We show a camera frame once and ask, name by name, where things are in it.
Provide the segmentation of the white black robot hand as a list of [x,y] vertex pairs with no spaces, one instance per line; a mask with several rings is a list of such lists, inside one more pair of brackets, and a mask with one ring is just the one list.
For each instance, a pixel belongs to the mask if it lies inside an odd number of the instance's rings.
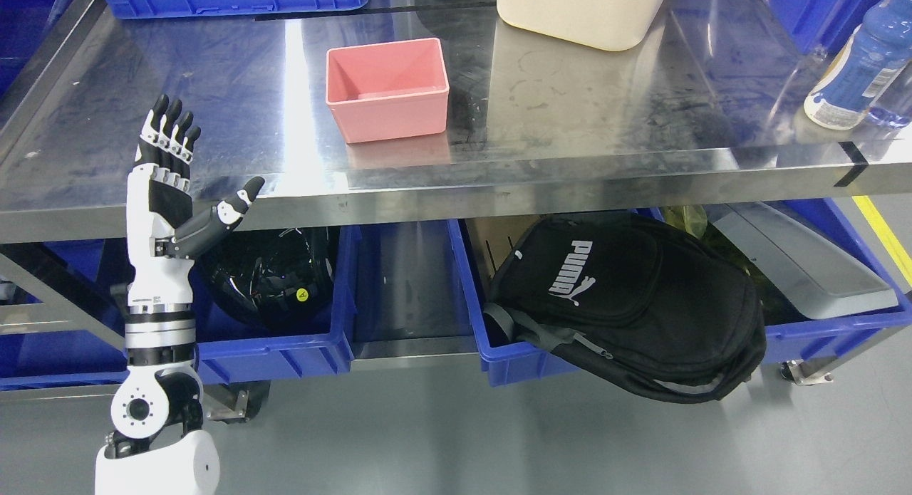
[[191,164],[201,128],[193,121],[182,100],[161,95],[141,125],[127,177],[128,261],[135,271],[127,306],[132,314],[188,309],[195,259],[238,228],[265,184],[263,177],[252,177],[231,196],[195,212]]

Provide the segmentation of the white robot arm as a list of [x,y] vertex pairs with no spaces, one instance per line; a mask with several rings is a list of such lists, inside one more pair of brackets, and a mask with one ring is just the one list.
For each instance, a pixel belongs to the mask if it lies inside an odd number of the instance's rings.
[[203,428],[195,314],[186,303],[133,306],[127,377],[110,404],[113,430],[95,456],[95,494],[214,494],[219,455]]

